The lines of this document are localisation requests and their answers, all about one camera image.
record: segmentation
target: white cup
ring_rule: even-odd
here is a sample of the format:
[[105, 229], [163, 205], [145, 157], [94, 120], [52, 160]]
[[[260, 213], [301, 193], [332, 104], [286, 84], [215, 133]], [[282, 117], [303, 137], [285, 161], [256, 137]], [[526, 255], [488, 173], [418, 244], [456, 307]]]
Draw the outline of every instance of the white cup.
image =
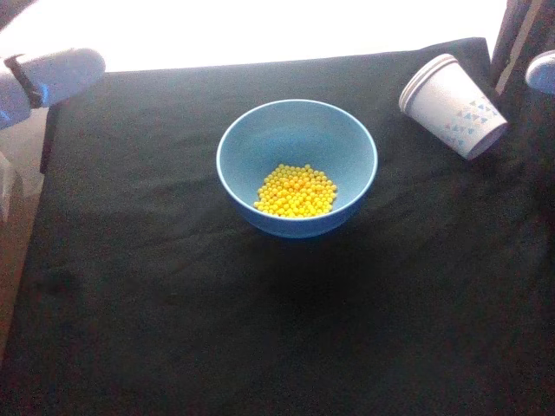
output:
[[508, 126], [449, 54], [435, 57], [413, 76], [399, 107], [465, 159], [485, 152]]

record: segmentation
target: blue bowl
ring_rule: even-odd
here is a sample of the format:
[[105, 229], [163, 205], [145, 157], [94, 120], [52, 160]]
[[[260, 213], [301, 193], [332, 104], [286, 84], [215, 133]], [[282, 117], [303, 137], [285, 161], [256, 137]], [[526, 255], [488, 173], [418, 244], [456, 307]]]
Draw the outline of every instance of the blue bowl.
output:
[[[256, 107], [227, 129], [216, 156], [219, 179], [241, 215], [279, 237], [314, 237], [343, 224], [361, 206], [378, 166], [372, 136], [340, 108], [318, 101], [284, 100]], [[313, 218], [281, 218], [252, 204], [280, 163], [310, 164], [337, 185], [333, 210]]]

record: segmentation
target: bright white background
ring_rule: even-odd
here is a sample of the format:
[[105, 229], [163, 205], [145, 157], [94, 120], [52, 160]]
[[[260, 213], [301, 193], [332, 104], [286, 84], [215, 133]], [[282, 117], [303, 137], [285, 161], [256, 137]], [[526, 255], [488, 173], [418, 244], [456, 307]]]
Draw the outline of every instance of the bright white background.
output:
[[[98, 50], [108, 71], [418, 49], [463, 37], [490, 54], [506, 0], [38, 0], [0, 32], [0, 56]], [[46, 110], [0, 132], [0, 152], [41, 191]]]

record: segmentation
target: bowl rim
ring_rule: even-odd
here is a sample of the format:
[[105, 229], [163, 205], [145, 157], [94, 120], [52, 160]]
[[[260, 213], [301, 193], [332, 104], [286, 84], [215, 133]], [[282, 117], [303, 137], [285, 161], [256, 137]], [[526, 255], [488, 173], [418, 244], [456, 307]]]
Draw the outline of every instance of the bowl rim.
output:
[[[239, 123], [241, 122], [243, 119], [245, 119], [246, 117], [248, 117], [249, 115], [251, 115], [252, 113], [264, 108], [264, 107], [269, 107], [269, 106], [275, 106], [275, 105], [280, 105], [280, 104], [285, 104], [285, 103], [290, 103], [290, 102], [305, 102], [305, 103], [310, 103], [310, 104], [316, 104], [317, 106], [323, 106], [323, 107], [328, 107], [331, 108], [335, 111], [338, 111], [339, 113], [342, 113], [343, 115], [346, 115], [348, 118], [352, 119], [361, 129], [363, 132], [366, 133], [369, 142], [370, 142], [370, 146], [372, 147], [372, 153], [374, 154], [374, 166], [372, 168], [372, 173], [370, 174], [369, 180], [367, 181], [366, 185], [363, 187], [363, 189], [352, 199], [350, 200], [347, 204], [345, 204], [344, 206], [342, 206], [341, 208], [339, 208], [337, 211], [331, 211], [328, 212], [326, 214], [322, 214], [322, 215], [318, 215], [317, 217], [309, 217], [309, 218], [283, 218], [283, 217], [277, 217], [275, 215], [272, 214], [266, 214], [265, 212], [261, 212], [259, 210], [257, 210], [255, 207], [248, 205], [245, 201], [243, 201], [241, 198], [239, 198], [237, 195], [235, 195], [235, 192], [232, 191], [232, 189], [229, 187], [229, 185], [227, 184], [227, 182], [225, 182], [225, 178], [224, 175], [222, 173], [222, 169], [221, 169], [221, 164], [220, 164], [220, 158], [221, 158], [221, 150], [222, 150], [222, 146], [224, 145], [225, 139], [228, 137], [230, 131]], [[278, 101], [272, 101], [272, 102], [267, 102], [265, 104], [262, 104], [260, 106], [254, 107], [252, 109], [250, 109], [249, 111], [247, 111], [246, 113], [240, 115], [226, 130], [224, 135], [222, 136], [222, 138], [219, 141], [218, 144], [218, 151], [216, 152], [216, 169], [218, 171], [218, 176], [219, 176], [219, 181], [222, 183], [222, 185], [224, 186], [225, 190], [227, 191], [227, 193], [229, 193], [229, 195], [235, 199], [239, 204], [241, 204], [243, 207], [245, 207], [247, 210], [256, 213], [258, 215], [261, 215], [263, 217], [266, 218], [271, 218], [271, 219], [278, 219], [278, 220], [283, 220], [283, 221], [314, 221], [314, 220], [319, 220], [322, 218], [328, 218], [328, 217], [332, 217], [334, 215], [338, 215], [340, 214], [342, 211], [345, 211], [347, 209], [349, 209], [350, 206], [352, 206], [353, 204], [355, 204], [365, 193], [366, 191], [370, 188], [370, 185], [372, 185], [372, 182], [374, 182], [374, 178], [375, 178], [375, 174], [377, 172], [378, 169], [378, 151], [377, 148], [375, 147], [375, 143], [374, 143], [374, 139], [372, 138], [372, 135], [370, 134], [370, 132], [368, 131], [368, 129], [352, 114], [347, 113], [345, 110], [342, 110], [339, 107], [336, 106], [332, 106], [331, 104], [328, 104], [326, 102], [321, 102], [321, 101], [315, 101], [315, 100], [306, 100], [306, 99], [288, 99], [288, 100], [278, 100]]]

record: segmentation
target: table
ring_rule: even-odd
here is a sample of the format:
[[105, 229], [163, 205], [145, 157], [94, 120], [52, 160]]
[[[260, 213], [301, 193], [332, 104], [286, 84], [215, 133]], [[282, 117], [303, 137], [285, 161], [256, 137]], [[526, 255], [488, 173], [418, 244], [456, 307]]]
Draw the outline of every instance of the table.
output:
[[[523, 115], [490, 152], [460, 158], [397, 107], [446, 52], [492, 92], [486, 43], [466, 39], [111, 74], [65, 102], [0, 374], [4, 412], [553, 410], [552, 125]], [[534, 97], [535, 114], [555, 114]], [[352, 113], [380, 160], [361, 212], [305, 241], [251, 228], [215, 169], [225, 129], [284, 98]]]

